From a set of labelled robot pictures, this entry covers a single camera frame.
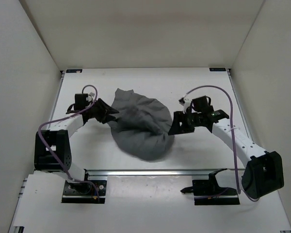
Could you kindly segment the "grey pleated skirt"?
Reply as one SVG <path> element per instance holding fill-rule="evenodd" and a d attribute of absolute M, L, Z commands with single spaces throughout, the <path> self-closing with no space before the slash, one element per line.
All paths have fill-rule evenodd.
<path fill-rule="evenodd" d="M 148 162 L 163 160 L 168 155 L 174 136 L 168 134 L 172 117 L 163 103 L 133 90 L 117 89 L 112 108 L 119 113 L 108 125 L 123 152 Z"/>

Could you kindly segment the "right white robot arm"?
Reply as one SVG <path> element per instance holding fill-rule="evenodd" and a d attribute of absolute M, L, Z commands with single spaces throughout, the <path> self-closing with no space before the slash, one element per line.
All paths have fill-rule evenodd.
<path fill-rule="evenodd" d="M 221 139 L 245 168 L 243 174 L 236 168 L 223 168 L 209 174 L 208 190 L 211 193 L 220 194 L 225 188 L 240 189 L 256 200 L 284 186 L 281 156 L 276 151 L 268 152 L 245 136 L 223 110 L 208 114 L 176 111 L 168 133 L 192 133 L 196 127 L 205 127 Z"/>

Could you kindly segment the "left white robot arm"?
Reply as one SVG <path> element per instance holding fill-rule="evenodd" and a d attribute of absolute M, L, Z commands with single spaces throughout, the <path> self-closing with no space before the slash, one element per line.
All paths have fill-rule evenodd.
<path fill-rule="evenodd" d="M 86 94 L 82 97 L 83 100 L 76 100 L 68 107 L 65 117 L 39 126 L 35 138 L 34 168 L 64 178 L 69 184 L 74 184 L 80 193 L 95 190 L 98 196 L 99 189 L 87 178 L 86 169 L 72 162 L 70 138 L 90 119 L 102 124 L 116 121 L 114 114 L 119 111 L 102 99 L 94 100 Z"/>

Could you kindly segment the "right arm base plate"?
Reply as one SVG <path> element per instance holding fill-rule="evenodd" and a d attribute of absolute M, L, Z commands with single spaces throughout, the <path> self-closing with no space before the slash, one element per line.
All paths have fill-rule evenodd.
<path fill-rule="evenodd" d="M 222 168 L 208 174 L 207 179 L 193 179 L 192 186 L 180 190 L 182 194 L 193 194 L 195 206 L 240 205 L 236 188 L 218 184 L 216 175 L 230 171 Z"/>

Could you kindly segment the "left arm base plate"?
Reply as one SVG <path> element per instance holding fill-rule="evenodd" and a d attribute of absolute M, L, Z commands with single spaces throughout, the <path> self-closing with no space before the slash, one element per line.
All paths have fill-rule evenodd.
<path fill-rule="evenodd" d="M 107 191 L 107 176 L 85 175 L 90 183 L 65 181 L 61 203 L 104 204 Z"/>

